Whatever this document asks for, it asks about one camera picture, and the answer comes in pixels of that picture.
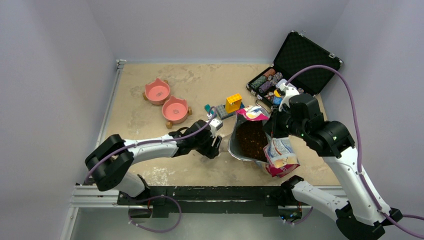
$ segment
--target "metal frame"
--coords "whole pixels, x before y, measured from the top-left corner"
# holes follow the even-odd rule
[[[115,101],[116,92],[121,81],[121,75],[124,69],[126,60],[119,59],[117,62],[116,75],[110,93],[109,101],[107,103],[106,112],[103,117],[101,124],[100,132],[95,144],[95,148],[105,139],[105,134],[108,128],[109,119],[111,115],[112,106]],[[325,191],[326,193],[332,194],[339,198],[346,198],[346,193],[341,186],[317,186],[318,189]],[[75,186],[72,197],[69,204],[69,209],[66,215],[65,223],[60,235],[60,240],[70,240],[72,237],[72,232],[75,227],[75,222],[78,216],[79,209],[81,208],[126,208],[126,209],[147,209],[143,205],[118,205],[119,191],[118,190],[108,190],[108,191],[99,191],[94,185],[77,185]],[[278,206],[278,209],[296,209],[297,205],[287,205],[285,207]]]
[[[100,132],[95,143],[95,148],[97,148],[100,143],[105,139],[106,130],[108,129],[109,119],[111,118],[112,107],[114,106],[116,92],[118,90],[119,83],[121,82],[121,75],[124,70],[124,65],[127,63],[127,60],[119,59],[116,60],[116,75],[113,81],[112,91],[110,92],[109,101],[107,102],[106,112],[101,123]]]

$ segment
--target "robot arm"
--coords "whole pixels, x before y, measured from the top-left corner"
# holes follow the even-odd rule
[[[222,121],[218,119],[211,120],[210,125],[196,135],[182,139],[206,124],[205,121],[198,120],[191,127],[186,128],[184,133],[182,128],[158,138],[143,140],[125,140],[119,134],[111,135],[86,158],[85,165],[91,170],[101,159],[112,152],[135,144],[134,147],[121,151],[100,164],[92,173],[92,177],[100,191],[116,189],[131,197],[136,197],[148,185],[142,176],[128,172],[131,165],[155,158],[174,158],[186,155],[191,150],[196,150],[210,159],[218,155],[222,138],[216,136],[216,132],[223,126]],[[146,141],[156,143],[136,144]]]
[[[382,211],[372,201],[361,182],[358,151],[346,126],[338,121],[324,121],[318,101],[311,95],[299,94],[295,88],[285,85],[280,93],[284,96],[283,101],[278,109],[273,109],[271,118],[263,127],[264,131],[272,133],[275,138],[293,135],[304,139],[306,145],[316,151],[334,172],[348,198],[325,193],[295,176],[283,183],[288,199],[306,203],[325,213],[336,221],[348,239],[378,239],[384,234],[383,226],[388,225],[381,212],[392,215],[396,221],[402,218],[402,214],[389,207],[365,170],[362,170]]]

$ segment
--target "dark food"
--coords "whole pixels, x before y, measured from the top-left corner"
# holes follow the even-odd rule
[[[267,136],[262,130],[261,121],[246,121],[235,131],[243,156],[267,162],[264,147],[268,145]]]

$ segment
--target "gray wall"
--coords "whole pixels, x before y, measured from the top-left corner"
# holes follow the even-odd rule
[[[0,239],[59,238],[114,67],[84,0],[0,1]]]
[[[324,47],[345,61],[363,141],[363,164],[381,196],[424,216],[424,1],[350,1]],[[354,131],[344,85],[322,92],[329,119]],[[401,221],[423,234],[423,223]],[[409,239],[394,227],[386,239]]]
[[[87,0],[116,57],[271,63],[291,30],[323,44],[349,0]]]

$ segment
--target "poker chip set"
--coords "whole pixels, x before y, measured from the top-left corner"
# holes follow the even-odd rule
[[[311,65],[326,65],[339,70],[343,61],[313,41],[292,30],[277,53],[271,67],[251,80],[246,88],[267,106],[278,105],[281,96],[276,85],[284,82],[298,71]],[[325,69],[312,69],[302,73],[291,84],[300,91],[316,95],[326,86],[334,73]]]
[[[283,79],[283,74],[281,72],[276,72],[275,69],[271,68],[252,82],[251,86],[252,88],[257,89],[259,93],[263,94],[271,87],[277,85],[281,79]]]

